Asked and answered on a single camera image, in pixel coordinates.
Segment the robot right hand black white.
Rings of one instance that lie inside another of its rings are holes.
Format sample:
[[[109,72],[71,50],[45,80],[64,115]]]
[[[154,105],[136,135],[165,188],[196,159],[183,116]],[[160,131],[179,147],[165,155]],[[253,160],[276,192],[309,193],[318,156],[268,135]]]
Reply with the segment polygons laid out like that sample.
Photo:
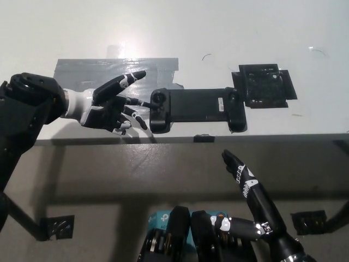
[[[212,216],[212,226],[243,240],[263,240],[269,246],[271,261],[303,261],[306,257],[303,246],[287,232],[284,220],[262,183],[229,150],[223,151],[222,158],[227,171],[238,184],[254,220]]]

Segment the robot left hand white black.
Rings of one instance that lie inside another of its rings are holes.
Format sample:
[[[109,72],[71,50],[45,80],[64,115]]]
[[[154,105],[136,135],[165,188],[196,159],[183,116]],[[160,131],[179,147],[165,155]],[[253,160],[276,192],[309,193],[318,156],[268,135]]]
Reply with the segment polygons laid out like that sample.
[[[143,79],[146,71],[127,73],[109,80],[98,88],[82,92],[65,88],[65,112],[62,118],[74,119],[85,128],[103,129],[118,135],[125,135],[132,127],[128,117],[133,118],[143,130],[148,126],[143,117],[131,106],[155,109],[156,106],[140,100],[122,96],[126,88]]]

